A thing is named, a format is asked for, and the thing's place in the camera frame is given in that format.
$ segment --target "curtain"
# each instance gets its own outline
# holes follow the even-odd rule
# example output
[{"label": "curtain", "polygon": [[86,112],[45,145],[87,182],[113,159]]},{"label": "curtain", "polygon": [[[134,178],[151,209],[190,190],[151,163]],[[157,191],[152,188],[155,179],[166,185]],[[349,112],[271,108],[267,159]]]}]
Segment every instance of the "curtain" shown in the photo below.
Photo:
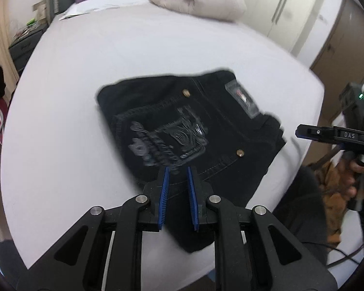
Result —
[{"label": "curtain", "polygon": [[6,85],[4,99],[7,103],[10,101],[11,94],[19,80],[18,72],[8,50],[12,43],[8,14],[8,0],[0,0],[0,65],[4,73]]}]

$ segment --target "folded black jeans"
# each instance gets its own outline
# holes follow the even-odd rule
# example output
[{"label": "folded black jeans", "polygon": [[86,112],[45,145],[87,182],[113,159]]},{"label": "folded black jeans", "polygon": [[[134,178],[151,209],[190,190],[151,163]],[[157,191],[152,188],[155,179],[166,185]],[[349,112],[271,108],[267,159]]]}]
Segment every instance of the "folded black jeans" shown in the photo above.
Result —
[{"label": "folded black jeans", "polygon": [[123,80],[102,88],[97,100],[141,189],[169,166],[165,224],[188,252],[214,238],[193,231],[187,167],[215,194],[245,207],[285,143],[278,120],[258,111],[230,71]]}]

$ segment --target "bed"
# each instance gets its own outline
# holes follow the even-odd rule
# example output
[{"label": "bed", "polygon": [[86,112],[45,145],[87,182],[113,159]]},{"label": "bed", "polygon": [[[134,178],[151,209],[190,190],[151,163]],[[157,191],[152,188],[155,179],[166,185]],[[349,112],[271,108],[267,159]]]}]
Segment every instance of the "bed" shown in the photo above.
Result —
[{"label": "bed", "polygon": [[[309,147],[295,129],[316,125],[321,110],[323,86],[307,67],[244,25],[149,2],[59,17],[24,69],[3,138],[3,204],[28,268],[92,206],[109,209],[138,194],[95,100],[119,79],[234,71],[284,129],[287,143],[247,204],[274,209]],[[213,268],[213,245],[189,254],[167,230],[143,235],[142,290],[178,290]]]}]

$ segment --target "silver screw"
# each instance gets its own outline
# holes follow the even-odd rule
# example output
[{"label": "silver screw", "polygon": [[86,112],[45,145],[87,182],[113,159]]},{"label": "silver screw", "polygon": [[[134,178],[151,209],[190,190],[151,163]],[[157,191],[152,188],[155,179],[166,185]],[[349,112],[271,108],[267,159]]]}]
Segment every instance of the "silver screw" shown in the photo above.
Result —
[{"label": "silver screw", "polygon": [[144,196],[144,195],[139,195],[136,197],[136,201],[138,203],[145,203],[147,201],[147,199],[148,199],[147,196]]},{"label": "silver screw", "polygon": [[264,215],[267,210],[263,207],[263,206],[257,206],[255,208],[255,212],[258,214],[258,215]]},{"label": "silver screw", "polygon": [[95,206],[92,209],[90,209],[91,215],[99,215],[102,212],[102,208],[99,206]]},{"label": "silver screw", "polygon": [[209,201],[212,203],[219,203],[221,201],[221,197],[217,195],[211,195],[209,197]]}]

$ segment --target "nightstand drawer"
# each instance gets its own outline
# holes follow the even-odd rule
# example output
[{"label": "nightstand drawer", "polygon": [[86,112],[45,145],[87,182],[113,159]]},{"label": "nightstand drawer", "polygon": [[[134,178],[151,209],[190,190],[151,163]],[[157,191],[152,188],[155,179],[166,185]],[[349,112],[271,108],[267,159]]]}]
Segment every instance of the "nightstand drawer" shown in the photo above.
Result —
[{"label": "nightstand drawer", "polygon": [[10,47],[9,51],[13,61],[16,61],[20,56],[24,55],[28,51],[34,50],[36,44],[39,42],[42,37],[44,31],[36,32],[18,43],[14,44]]},{"label": "nightstand drawer", "polygon": [[25,65],[27,64],[28,60],[30,59],[33,53],[32,50],[33,48],[31,48],[31,51],[24,53],[21,57],[19,57],[14,61],[14,65],[17,71],[25,67]]}]

